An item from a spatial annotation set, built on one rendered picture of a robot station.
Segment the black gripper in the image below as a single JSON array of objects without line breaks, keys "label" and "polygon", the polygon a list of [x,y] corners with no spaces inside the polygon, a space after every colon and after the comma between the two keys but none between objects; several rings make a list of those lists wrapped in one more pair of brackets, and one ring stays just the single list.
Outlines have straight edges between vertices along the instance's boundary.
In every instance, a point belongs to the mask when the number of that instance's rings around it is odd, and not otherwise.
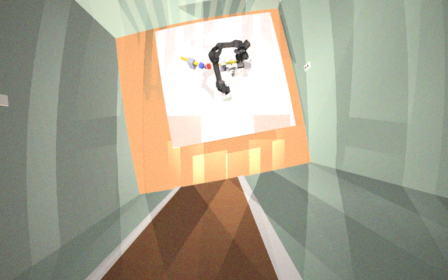
[{"label": "black gripper", "polygon": [[[237,48],[237,49],[238,49],[238,48]],[[234,50],[234,53],[236,53],[237,49]],[[237,68],[238,68],[238,69],[240,69],[240,68],[244,68],[244,63],[243,63],[243,61],[242,61],[243,57],[244,57],[244,55],[242,55],[242,56],[240,57],[240,56],[237,55],[237,53],[236,53],[236,55],[235,55],[235,59],[238,60],[238,61],[236,61],[236,64],[237,64]]]}]

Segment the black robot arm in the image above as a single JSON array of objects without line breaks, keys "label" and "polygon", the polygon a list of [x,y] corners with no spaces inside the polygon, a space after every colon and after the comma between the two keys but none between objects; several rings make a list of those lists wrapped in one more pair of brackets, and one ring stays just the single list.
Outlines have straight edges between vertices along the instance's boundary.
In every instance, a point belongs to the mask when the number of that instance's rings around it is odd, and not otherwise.
[{"label": "black robot arm", "polygon": [[[215,73],[215,78],[216,78],[215,86],[217,87],[218,91],[225,93],[225,95],[230,93],[230,87],[229,86],[227,87],[225,85],[225,81],[222,80],[220,69],[219,69],[219,56],[220,56],[223,48],[232,48],[232,47],[238,48],[236,51],[238,56],[241,57],[242,55],[244,55],[242,61],[247,60],[249,58],[249,55],[246,52],[246,50],[250,47],[250,43],[248,40],[245,40],[243,43],[241,40],[233,40],[230,42],[217,43],[217,45],[214,46],[214,48],[208,54],[210,61],[213,63],[213,68],[214,68],[214,73]],[[216,51],[218,51],[218,52],[216,52]]]}]

